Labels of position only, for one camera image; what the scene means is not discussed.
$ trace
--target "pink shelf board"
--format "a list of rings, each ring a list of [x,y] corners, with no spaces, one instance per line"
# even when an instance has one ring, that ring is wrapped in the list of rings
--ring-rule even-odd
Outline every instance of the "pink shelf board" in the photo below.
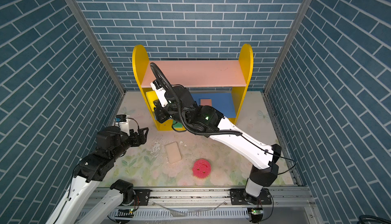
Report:
[[[153,61],[171,84],[185,87],[246,86],[238,60]],[[155,76],[148,65],[142,88],[150,88]]]

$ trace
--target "floral tablecloth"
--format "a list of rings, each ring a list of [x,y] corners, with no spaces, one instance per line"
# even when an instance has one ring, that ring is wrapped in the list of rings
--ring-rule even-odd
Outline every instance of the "floral tablecloth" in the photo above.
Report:
[[[188,132],[157,131],[140,92],[127,92],[119,113],[136,119],[141,128],[149,127],[147,143],[130,148],[119,158],[100,187],[109,187],[117,179],[138,187],[246,185],[252,167],[246,158],[212,139]],[[263,143],[278,143],[260,92],[247,92],[237,126]],[[169,164],[164,145],[172,142],[177,142],[182,160]],[[211,164],[212,172],[206,179],[192,174],[198,159]],[[277,164],[280,172],[287,169],[285,160],[280,159]],[[290,173],[279,175],[273,184],[293,184]]]

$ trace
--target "yellow shelf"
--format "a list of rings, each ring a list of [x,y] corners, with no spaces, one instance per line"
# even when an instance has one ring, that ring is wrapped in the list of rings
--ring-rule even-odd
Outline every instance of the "yellow shelf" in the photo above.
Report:
[[[153,104],[150,104],[147,99],[147,92],[152,91],[150,83],[154,80],[154,76],[144,46],[134,47],[132,63],[134,77],[156,128],[159,131],[171,131],[173,120],[167,120],[163,124],[156,121]],[[243,45],[239,60],[180,60],[154,61],[154,63],[172,84],[181,84],[185,87],[232,86],[231,95],[236,117],[230,118],[230,121],[236,123],[253,72],[254,56],[249,44]]]

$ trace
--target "pink sponge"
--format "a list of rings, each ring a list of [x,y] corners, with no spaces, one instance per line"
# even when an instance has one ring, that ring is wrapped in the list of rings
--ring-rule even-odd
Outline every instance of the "pink sponge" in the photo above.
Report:
[[[210,174],[210,163],[205,159],[200,159],[194,163],[193,176],[197,178],[207,178]]]

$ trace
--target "brick wall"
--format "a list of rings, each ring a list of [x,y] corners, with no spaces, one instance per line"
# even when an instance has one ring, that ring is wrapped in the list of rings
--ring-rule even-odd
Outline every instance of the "brick wall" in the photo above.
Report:
[[[135,45],[151,60],[237,59],[253,47],[262,90],[302,0],[77,0],[127,90]]]
[[[270,99],[325,223],[391,219],[391,0],[312,0]]]
[[[119,91],[64,0],[0,0],[0,223],[44,223]]]

